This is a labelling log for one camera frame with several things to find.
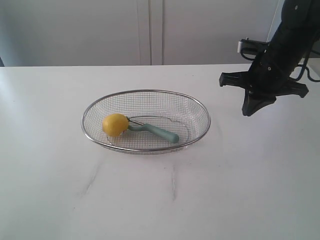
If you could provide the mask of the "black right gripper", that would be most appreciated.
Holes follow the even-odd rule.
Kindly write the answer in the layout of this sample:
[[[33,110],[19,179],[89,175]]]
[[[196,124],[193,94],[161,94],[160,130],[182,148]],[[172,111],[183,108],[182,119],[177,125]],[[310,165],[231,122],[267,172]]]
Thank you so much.
[[[297,78],[290,77],[302,58],[308,60],[307,47],[295,49],[268,47],[255,57],[248,71],[223,72],[219,78],[219,85],[245,90],[242,114],[250,117],[260,109],[272,105],[278,96],[297,95],[304,98],[307,95],[307,86],[298,83],[305,65],[302,65]]]

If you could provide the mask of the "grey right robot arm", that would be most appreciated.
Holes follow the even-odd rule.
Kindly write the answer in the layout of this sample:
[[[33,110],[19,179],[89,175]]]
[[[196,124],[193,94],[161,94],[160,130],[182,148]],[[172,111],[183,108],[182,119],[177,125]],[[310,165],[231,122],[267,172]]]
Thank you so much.
[[[320,2],[318,0],[286,0],[281,22],[269,43],[256,49],[248,71],[222,73],[220,86],[245,90],[242,114],[250,117],[273,104],[277,97],[297,95],[304,98],[309,90],[299,83],[307,69],[313,45],[320,38]],[[300,65],[297,78],[290,75]]]

